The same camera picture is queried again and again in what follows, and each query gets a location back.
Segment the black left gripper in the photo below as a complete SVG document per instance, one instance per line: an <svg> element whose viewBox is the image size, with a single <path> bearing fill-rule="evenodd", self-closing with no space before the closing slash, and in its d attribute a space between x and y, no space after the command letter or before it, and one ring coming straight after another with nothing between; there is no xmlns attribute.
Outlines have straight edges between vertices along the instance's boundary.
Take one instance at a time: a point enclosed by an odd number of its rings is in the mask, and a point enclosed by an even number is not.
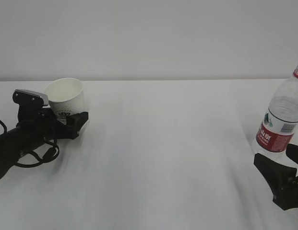
<svg viewBox="0 0 298 230"><path fill-rule="evenodd" d="M66 124L57 120L50 108L35 105L20 105L15 128L16 141L57 141L76 139L89 119L88 112L66 117Z"/></svg>

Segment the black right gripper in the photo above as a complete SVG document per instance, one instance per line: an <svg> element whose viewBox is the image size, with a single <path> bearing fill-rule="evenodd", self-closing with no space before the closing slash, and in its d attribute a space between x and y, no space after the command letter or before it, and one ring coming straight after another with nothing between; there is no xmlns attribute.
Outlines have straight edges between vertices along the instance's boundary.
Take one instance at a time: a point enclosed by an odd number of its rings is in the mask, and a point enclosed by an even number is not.
<svg viewBox="0 0 298 230"><path fill-rule="evenodd" d="M286 156L298 164L298 145L288 144ZM273 202L282 210L298 208L297 169L279 164L260 153L255 154L253 163L274 194Z"/></svg>

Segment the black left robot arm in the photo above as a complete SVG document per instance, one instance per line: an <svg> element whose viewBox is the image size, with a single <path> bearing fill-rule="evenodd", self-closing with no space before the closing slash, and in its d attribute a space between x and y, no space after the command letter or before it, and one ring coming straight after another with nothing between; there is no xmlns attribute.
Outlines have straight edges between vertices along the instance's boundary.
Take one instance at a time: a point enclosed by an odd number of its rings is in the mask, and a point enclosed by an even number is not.
<svg viewBox="0 0 298 230"><path fill-rule="evenodd" d="M0 179L13 167L34 168L52 162L59 154L59 139L76 139L89 119L88 112L67 116L60 122L50 108L24 111L16 128L0 135Z"/></svg>

